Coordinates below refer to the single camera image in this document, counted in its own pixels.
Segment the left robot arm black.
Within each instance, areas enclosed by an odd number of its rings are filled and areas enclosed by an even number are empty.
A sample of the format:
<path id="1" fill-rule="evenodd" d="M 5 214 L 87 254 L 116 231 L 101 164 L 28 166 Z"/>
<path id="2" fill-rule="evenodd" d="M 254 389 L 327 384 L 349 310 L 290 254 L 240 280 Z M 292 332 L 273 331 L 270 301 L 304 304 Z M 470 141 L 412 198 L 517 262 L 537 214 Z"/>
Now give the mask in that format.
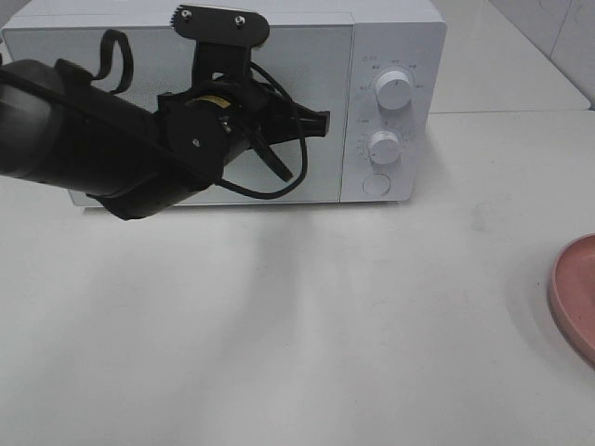
<path id="1" fill-rule="evenodd" d="M 66 59 L 3 64 L 2 175 L 80 191 L 123 220 L 153 216 L 212 186 L 264 199 L 223 176 L 245 151 L 284 182 L 285 192 L 300 185 L 303 176 L 273 146 L 324 137 L 330 114 L 297 104 L 252 61 L 269 37 L 267 20 L 181 5 L 170 24 L 195 43 L 192 83 L 159 95 L 153 112 L 122 99 L 134 58 L 127 35 L 115 29 L 101 36 L 94 73 Z"/>

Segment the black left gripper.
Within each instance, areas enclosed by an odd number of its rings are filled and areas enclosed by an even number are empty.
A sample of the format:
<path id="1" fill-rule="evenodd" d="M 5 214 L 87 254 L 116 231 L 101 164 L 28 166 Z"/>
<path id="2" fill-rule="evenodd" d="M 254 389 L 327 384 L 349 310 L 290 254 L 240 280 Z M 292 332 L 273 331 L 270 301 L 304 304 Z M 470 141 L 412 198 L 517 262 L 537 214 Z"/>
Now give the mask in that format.
<path id="1" fill-rule="evenodd" d="M 158 96 L 167 148 L 203 180 L 221 181 L 225 166 L 245 151 L 281 180 L 292 180 L 272 146 L 325 138 L 331 112 L 296 104 L 251 61 L 252 47 L 270 36 L 267 20 L 251 11 L 179 5 L 170 26 L 198 43 L 190 88 Z"/>

